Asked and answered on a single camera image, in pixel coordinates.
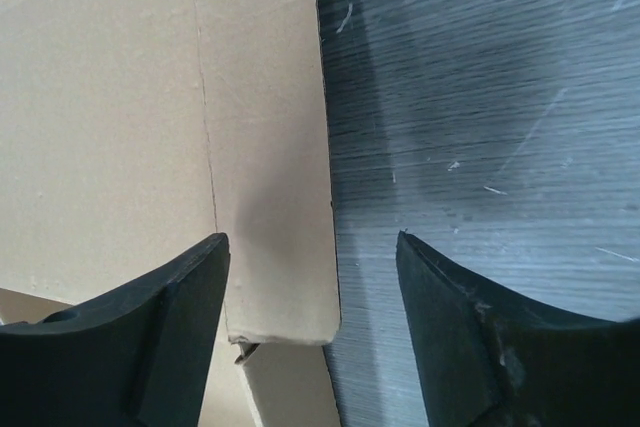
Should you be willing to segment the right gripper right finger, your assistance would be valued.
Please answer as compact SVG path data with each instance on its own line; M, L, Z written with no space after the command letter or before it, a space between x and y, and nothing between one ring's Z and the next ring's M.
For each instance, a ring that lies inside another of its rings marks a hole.
M536 301L406 232L396 267L430 425L638 424L637 320Z

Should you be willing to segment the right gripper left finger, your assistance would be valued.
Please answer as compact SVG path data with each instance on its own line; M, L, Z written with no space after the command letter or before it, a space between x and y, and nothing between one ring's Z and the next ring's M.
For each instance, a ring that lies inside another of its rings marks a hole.
M229 264L215 233L98 297L2 326L2 425L197 425Z

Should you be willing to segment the cardboard box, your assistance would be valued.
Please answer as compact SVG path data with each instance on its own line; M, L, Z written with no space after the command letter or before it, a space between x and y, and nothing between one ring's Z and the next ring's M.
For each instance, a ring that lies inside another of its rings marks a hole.
M317 0L1 0L2 322L213 232L231 267L200 424L338 425Z

